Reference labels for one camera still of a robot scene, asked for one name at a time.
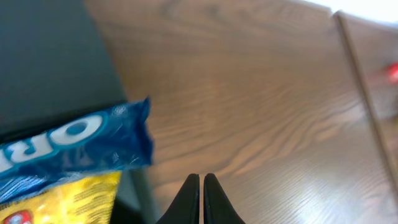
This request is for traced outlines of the blue Oreo cookie pack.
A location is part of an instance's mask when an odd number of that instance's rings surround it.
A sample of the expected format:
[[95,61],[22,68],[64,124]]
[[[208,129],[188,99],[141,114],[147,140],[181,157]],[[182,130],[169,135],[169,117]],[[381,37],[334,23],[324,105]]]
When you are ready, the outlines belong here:
[[34,197],[88,176],[151,165],[149,113],[146,98],[1,145],[1,202]]

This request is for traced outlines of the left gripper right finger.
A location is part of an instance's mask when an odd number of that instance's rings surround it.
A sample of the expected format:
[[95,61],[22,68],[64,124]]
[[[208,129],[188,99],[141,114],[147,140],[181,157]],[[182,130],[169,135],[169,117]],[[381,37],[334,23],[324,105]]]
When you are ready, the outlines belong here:
[[212,173],[204,178],[203,221],[204,224],[245,224]]

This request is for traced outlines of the yellow Hacks candy bag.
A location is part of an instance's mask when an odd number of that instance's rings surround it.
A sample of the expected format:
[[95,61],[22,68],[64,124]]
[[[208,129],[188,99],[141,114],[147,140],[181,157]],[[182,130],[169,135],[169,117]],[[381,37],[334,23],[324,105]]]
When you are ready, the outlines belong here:
[[121,172],[87,177],[1,205],[1,224],[109,223]]

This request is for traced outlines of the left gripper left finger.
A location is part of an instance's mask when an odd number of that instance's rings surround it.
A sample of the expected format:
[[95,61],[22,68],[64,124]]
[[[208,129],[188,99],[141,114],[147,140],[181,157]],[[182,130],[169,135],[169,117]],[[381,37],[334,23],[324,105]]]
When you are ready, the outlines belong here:
[[199,224],[200,178],[190,174],[156,224]]

